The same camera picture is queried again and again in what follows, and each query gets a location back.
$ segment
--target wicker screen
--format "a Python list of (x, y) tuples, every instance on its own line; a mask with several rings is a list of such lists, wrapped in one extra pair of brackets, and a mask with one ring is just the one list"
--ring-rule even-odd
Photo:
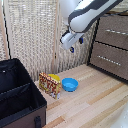
[(123, 0), (115, 8), (125, 8), (125, 9), (128, 9), (128, 0)]
[(4, 0), (11, 56), (33, 80), (51, 73), (57, 0)]
[[(66, 30), (67, 30), (67, 27), (63, 23), (63, 18), (61, 18), (59, 39), (61, 38), (62, 34)], [(74, 53), (71, 53), (70, 50), (63, 50), (60, 45), (61, 43), (59, 42), (59, 51), (58, 51), (59, 59), (57, 61), (57, 73), (77, 67), (85, 63), (85, 59), (87, 55), (86, 53), (88, 50), (91, 34), (92, 34), (92, 27), (88, 32), (84, 34), (83, 44), (80, 44), (79, 42), (77, 42), (73, 45)]]
[(8, 51), (7, 51), (7, 38), (5, 34), (5, 23), (3, 16), (2, 4), (0, 1), (0, 61), (8, 59)]

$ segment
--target light wood flooring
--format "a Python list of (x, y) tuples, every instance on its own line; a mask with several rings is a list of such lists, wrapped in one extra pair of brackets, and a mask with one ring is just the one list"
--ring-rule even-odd
[(59, 100), (41, 91), (47, 100), (44, 128), (110, 128), (128, 102), (128, 85), (89, 66), (58, 75), (77, 79), (79, 86), (74, 92), (62, 89)]

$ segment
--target dresser drawer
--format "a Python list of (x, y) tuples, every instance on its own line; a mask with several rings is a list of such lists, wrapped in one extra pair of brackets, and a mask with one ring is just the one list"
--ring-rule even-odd
[(95, 40), (128, 49), (128, 16), (102, 17)]
[(128, 52), (95, 42), (90, 63), (128, 80)]

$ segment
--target blue bowl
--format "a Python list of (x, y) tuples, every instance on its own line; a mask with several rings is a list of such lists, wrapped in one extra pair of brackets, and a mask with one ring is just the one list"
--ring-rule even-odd
[(78, 86), (78, 81), (73, 78), (65, 78), (62, 80), (62, 87), (65, 91), (73, 92)]

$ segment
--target cardboard box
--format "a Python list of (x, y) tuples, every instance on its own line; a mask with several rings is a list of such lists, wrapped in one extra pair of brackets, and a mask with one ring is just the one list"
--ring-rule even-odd
[(44, 72), (39, 74), (39, 87), (53, 98), (60, 98), (60, 91), (62, 88), (61, 82), (50, 77)]

